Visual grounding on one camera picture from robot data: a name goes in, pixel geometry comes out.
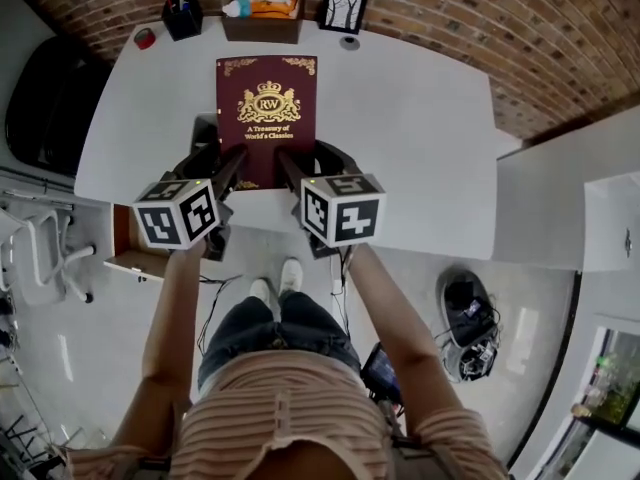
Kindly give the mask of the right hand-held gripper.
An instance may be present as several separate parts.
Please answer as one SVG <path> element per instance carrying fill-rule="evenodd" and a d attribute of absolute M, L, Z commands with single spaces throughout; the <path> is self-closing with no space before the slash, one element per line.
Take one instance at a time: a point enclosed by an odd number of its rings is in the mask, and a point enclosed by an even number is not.
<path fill-rule="evenodd" d="M 320 172 L 312 175 L 313 153 L 276 150 L 277 172 L 291 191 L 299 191 L 299 221 L 313 257 L 375 240 L 387 199 L 378 180 L 328 143 L 318 141 L 314 154 Z"/>

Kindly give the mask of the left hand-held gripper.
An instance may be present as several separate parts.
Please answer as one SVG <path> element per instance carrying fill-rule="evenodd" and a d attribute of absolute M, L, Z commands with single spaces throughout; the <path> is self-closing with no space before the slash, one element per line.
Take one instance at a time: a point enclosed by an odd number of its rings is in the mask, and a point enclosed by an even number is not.
<path fill-rule="evenodd" d="M 203 240 L 205 257 L 222 261 L 233 215 L 225 200 L 240 181 L 247 155 L 246 145 L 223 153 L 219 143 L 209 143 L 143 190 L 133 211 L 146 245 L 187 250 Z"/>

